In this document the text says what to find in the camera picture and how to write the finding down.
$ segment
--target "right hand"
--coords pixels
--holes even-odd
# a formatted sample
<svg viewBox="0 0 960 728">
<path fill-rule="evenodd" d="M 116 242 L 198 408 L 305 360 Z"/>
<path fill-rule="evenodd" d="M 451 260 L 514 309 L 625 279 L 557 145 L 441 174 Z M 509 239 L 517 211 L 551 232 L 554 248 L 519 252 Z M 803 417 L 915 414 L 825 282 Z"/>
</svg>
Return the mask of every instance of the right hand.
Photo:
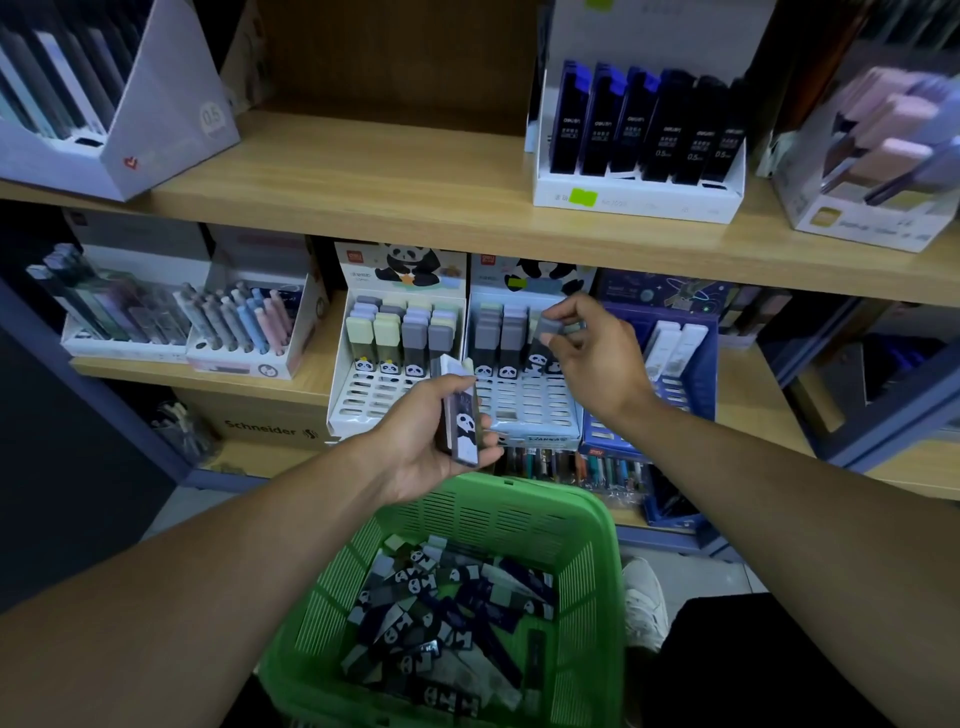
<svg viewBox="0 0 960 728">
<path fill-rule="evenodd" d="M 566 336 L 544 334 L 541 341 L 560 360 L 574 399 L 604 425 L 618 429 L 625 418 L 660 403 L 647 377 L 634 328 L 626 321 L 585 293 L 575 293 L 541 315 L 587 325 Z"/>
</svg>

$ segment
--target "panda illustration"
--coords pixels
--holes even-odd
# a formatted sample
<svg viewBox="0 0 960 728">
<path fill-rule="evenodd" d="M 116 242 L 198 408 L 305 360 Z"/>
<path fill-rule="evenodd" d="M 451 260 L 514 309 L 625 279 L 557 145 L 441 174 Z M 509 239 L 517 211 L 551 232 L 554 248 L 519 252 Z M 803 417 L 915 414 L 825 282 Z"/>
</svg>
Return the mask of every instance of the panda illustration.
<svg viewBox="0 0 960 728">
<path fill-rule="evenodd" d="M 532 353 L 527 357 L 527 367 L 523 373 L 530 376 L 540 376 L 543 374 L 543 367 L 546 366 L 546 356 L 541 353 Z"/>
<path fill-rule="evenodd" d="M 377 268 L 374 272 L 380 280 L 400 282 L 402 276 L 413 274 L 414 285 L 418 288 L 436 285 L 440 277 L 436 271 L 440 268 L 440 259 L 432 248 L 415 248 L 405 245 L 387 245 L 388 268 Z"/>
<path fill-rule="evenodd" d="M 476 426 L 465 412 L 457 415 L 457 459 L 468 463 L 477 461 Z"/>
<path fill-rule="evenodd" d="M 533 260 L 522 257 L 516 262 L 516 267 L 506 276 L 504 281 L 511 291 L 521 291 L 527 287 L 527 279 L 562 280 L 564 285 L 561 291 L 565 296 L 576 293 L 584 287 L 584 282 L 577 274 L 577 266 L 570 263 L 551 263 L 548 260 Z"/>
</svg>

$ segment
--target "shoe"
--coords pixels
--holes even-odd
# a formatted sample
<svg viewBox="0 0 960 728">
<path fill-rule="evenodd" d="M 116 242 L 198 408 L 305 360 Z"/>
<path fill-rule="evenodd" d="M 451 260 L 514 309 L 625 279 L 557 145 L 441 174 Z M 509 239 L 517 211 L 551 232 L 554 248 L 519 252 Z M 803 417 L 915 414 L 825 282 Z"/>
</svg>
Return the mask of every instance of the shoe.
<svg viewBox="0 0 960 728">
<path fill-rule="evenodd" d="M 663 589 L 646 559 L 634 559 L 623 569 L 626 592 L 627 646 L 660 650 L 670 629 Z"/>
</svg>

